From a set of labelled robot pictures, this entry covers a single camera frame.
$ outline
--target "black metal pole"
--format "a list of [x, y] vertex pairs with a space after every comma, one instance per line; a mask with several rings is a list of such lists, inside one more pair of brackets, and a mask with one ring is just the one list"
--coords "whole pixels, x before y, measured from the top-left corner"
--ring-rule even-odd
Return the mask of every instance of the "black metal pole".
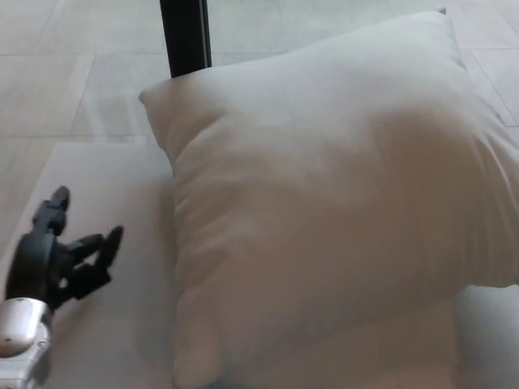
[[211, 66], [207, 0], [161, 0], [171, 77]]

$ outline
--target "robotic hand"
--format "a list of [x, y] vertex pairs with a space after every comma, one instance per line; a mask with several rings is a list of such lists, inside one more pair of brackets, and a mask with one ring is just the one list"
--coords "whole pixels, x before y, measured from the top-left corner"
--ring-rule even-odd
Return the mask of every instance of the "robotic hand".
[[[122, 227], [107, 237], [90, 235], [63, 245], [70, 191], [62, 186], [41, 203], [32, 231], [22, 236], [0, 305], [0, 389], [37, 389], [50, 373], [54, 312], [111, 281], [108, 272], [122, 240]], [[97, 253], [93, 264], [85, 259]]]

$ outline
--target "floor tile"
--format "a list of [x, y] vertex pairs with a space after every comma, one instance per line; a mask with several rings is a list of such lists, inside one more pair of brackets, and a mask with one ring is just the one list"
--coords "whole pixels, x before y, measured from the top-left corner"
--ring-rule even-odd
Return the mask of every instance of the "floor tile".
[[489, 4], [458, 2], [448, 7], [461, 47], [501, 49], [519, 47], [519, 36]]
[[495, 8], [519, 34], [519, 2], [517, 0], [492, 0]]
[[73, 135], [149, 134], [139, 93], [168, 79], [165, 54], [97, 55], [72, 127]]
[[473, 54], [509, 111], [519, 121], [519, 49], [475, 50]]
[[479, 65], [471, 50], [463, 50], [463, 61], [467, 66], [471, 79], [478, 88], [480, 94], [488, 100], [494, 107], [495, 111], [500, 115], [506, 126], [517, 126], [517, 121], [514, 119], [508, 107], [501, 99], [489, 80], [482, 67]]
[[52, 152], [52, 139], [0, 139], [0, 253]]
[[447, 8], [461, 47], [519, 47], [519, 37], [489, 0], [388, 0], [394, 15]]
[[93, 56], [0, 56], [0, 137], [69, 134]]
[[278, 0], [209, 0], [214, 53], [285, 50]]
[[224, 54], [211, 54], [212, 66], [222, 66], [225, 65], [225, 55]]
[[233, 65], [234, 63], [255, 61], [256, 59], [264, 59], [280, 54], [282, 53], [230, 53], [224, 55], [223, 62], [224, 65]]
[[0, 54], [32, 54], [56, 2], [0, 1]]
[[391, 19], [386, 0], [280, 0], [288, 50]]
[[157, 1], [59, 0], [37, 52], [159, 53], [163, 36]]

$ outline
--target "pillow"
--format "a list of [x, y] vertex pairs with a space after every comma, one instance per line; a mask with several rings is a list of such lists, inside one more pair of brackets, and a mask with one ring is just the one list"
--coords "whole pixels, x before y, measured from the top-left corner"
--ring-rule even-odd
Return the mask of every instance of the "pillow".
[[174, 380], [516, 281], [518, 144], [447, 16], [142, 92], [174, 169]]

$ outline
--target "tile floor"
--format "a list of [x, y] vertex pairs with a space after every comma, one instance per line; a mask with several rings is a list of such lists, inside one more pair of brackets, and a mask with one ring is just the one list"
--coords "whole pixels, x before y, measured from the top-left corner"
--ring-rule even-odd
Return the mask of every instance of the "tile floor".
[[[446, 6], [474, 82], [519, 134], [517, 0], [208, 5], [217, 66]], [[159, 0], [0, 0], [0, 251], [54, 143], [147, 142], [150, 130], [137, 94], [168, 76]]]

